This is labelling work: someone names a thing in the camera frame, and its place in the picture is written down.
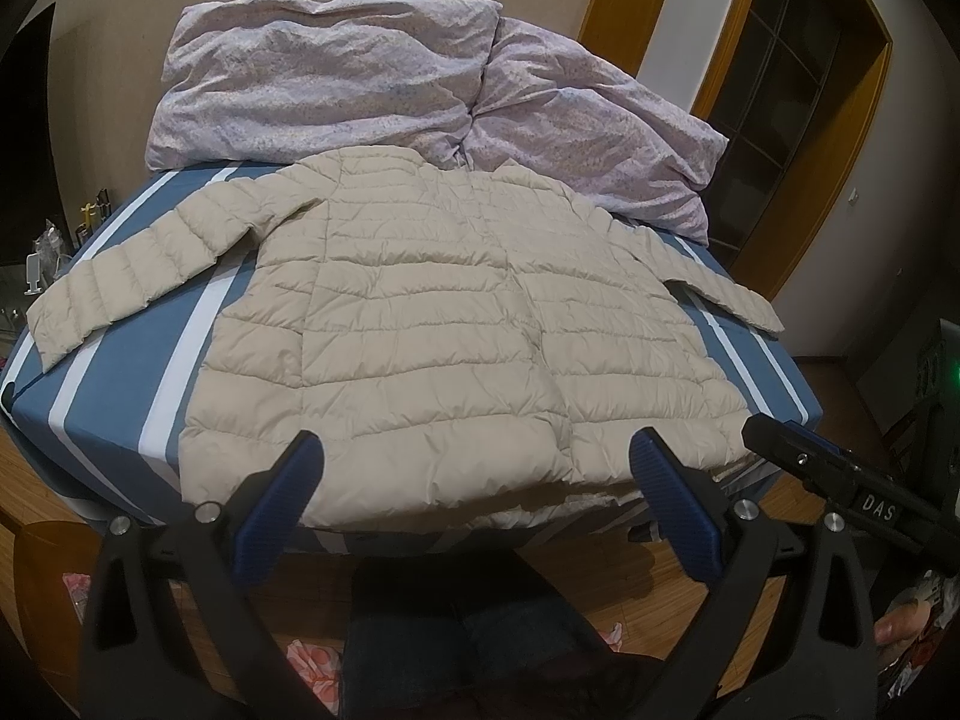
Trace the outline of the person's right hand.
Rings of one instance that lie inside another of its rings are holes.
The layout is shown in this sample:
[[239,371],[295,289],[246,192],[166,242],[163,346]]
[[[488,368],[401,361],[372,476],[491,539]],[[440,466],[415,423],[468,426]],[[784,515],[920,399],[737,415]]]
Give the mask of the person's right hand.
[[931,606],[926,601],[912,601],[898,606],[874,624],[874,639],[879,647],[910,642],[928,624]]

